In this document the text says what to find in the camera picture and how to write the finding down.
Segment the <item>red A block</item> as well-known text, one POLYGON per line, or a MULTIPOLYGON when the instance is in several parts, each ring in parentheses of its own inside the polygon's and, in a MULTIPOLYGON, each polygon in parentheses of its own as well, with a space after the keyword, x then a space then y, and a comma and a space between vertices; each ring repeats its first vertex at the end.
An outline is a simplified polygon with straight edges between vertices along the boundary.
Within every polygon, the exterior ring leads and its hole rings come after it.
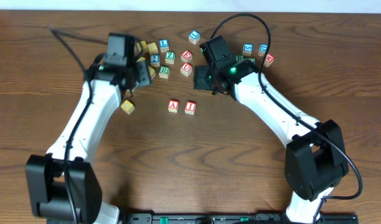
POLYGON ((179 102, 177 100, 169 100, 168 111, 172 113, 177 113, 179 108, 179 102))

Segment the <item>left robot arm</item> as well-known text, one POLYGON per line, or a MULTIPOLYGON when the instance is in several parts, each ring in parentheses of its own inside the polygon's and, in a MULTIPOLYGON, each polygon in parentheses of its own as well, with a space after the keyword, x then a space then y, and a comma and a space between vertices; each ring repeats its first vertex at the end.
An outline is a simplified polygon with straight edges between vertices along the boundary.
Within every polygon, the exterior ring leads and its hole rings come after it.
POLYGON ((101 137, 126 92, 151 84, 138 38, 109 33, 107 51, 82 67, 84 84, 66 127, 45 155, 31 155, 26 178, 31 210, 47 223, 119 223, 93 171, 101 137))

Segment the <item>blue 2 block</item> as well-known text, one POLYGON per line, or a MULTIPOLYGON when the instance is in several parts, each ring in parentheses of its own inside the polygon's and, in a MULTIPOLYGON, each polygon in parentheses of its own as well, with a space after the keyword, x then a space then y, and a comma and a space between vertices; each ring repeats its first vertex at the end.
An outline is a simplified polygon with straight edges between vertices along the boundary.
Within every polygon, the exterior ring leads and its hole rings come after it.
POLYGON ((152 67, 159 67, 160 66, 160 55, 159 54, 150 55, 150 64, 152 67))

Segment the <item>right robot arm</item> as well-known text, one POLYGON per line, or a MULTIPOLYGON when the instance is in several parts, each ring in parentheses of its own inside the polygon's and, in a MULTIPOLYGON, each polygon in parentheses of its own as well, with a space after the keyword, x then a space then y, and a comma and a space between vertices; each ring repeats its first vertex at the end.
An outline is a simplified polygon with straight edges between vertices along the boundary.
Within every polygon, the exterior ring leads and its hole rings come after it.
POLYGON ((319 205, 348 174, 340 127, 295 107, 247 60, 237 60, 222 36, 200 45, 206 65, 194 73, 194 89, 223 93, 251 109, 286 149, 285 177, 293 190, 286 209, 289 221, 313 223, 319 205))

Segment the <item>red I block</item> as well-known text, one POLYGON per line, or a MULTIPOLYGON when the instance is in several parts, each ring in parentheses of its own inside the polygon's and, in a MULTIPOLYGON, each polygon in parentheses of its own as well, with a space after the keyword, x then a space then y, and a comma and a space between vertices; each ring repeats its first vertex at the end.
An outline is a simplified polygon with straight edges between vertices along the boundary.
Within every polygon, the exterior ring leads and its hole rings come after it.
POLYGON ((184 111, 186 114, 194 114, 196 107, 197 107, 197 103, 192 101, 187 101, 184 111))

